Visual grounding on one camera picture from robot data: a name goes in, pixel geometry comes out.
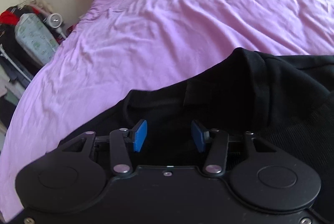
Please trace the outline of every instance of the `black mechanical device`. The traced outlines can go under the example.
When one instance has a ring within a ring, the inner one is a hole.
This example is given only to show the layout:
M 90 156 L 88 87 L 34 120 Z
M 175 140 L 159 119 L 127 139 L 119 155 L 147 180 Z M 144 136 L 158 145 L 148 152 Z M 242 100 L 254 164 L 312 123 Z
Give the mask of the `black mechanical device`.
M 146 134 L 145 120 L 109 136 L 85 132 L 24 167 L 15 186 L 25 209 L 11 224 L 325 223 L 312 211 L 318 174 L 251 132 L 193 121 L 204 165 L 133 166 Z M 243 158 L 228 170 L 234 152 Z

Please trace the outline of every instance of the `circular cover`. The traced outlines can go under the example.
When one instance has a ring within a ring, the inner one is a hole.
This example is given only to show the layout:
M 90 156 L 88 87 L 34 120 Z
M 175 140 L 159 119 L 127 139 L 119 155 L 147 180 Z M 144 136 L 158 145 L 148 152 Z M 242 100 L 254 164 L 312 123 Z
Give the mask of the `circular cover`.
M 24 207 L 42 212 L 80 210 L 96 198 L 106 182 L 104 170 L 82 153 L 50 153 L 24 167 L 16 191 Z
M 288 154 L 259 155 L 231 171 L 230 184 L 238 196 L 253 206 L 280 212 L 314 201 L 321 181 L 311 167 Z

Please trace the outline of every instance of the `metal screw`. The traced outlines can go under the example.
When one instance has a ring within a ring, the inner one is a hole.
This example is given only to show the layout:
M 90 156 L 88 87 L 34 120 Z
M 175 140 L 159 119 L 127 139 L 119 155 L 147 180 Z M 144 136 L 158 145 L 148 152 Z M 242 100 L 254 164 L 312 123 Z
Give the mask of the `metal screw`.
M 205 167 L 205 170 L 208 173 L 219 173 L 222 171 L 222 168 L 221 166 L 218 166 L 218 165 L 208 165 Z
M 164 176 L 169 177 L 172 176 L 173 174 L 170 171 L 164 172 Z
M 23 223 L 24 224 L 35 224 L 35 221 L 32 218 L 27 217 L 23 220 Z
M 128 165 L 119 164 L 114 166 L 114 171 L 117 173 L 127 173 L 130 171 L 130 167 Z
M 308 217 L 304 217 L 301 221 L 300 224 L 311 224 L 312 220 L 309 219 Z

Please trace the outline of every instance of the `blue clip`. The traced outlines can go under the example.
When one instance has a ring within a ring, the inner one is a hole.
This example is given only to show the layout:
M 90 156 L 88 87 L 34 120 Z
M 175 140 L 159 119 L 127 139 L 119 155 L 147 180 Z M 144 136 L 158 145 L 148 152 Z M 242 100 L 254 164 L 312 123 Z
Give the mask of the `blue clip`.
M 140 120 L 132 131 L 134 131 L 133 151 L 140 152 L 147 135 L 147 121 Z
M 204 131 L 201 127 L 196 123 L 196 121 L 191 122 L 191 136 L 195 142 L 197 150 L 199 152 L 205 152 L 206 144 L 204 140 Z

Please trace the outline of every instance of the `blue pad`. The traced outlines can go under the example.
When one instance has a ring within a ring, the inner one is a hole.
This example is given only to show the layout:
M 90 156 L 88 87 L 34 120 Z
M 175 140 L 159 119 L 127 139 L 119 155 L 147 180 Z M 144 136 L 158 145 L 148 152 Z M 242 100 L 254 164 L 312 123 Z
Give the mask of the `blue pad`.
M 191 136 L 196 144 L 197 150 L 199 152 L 205 152 L 206 144 L 204 141 L 204 133 L 201 131 L 195 121 L 191 122 Z
M 147 135 L 147 121 L 143 121 L 135 132 L 135 141 L 133 142 L 134 152 L 140 152 Z

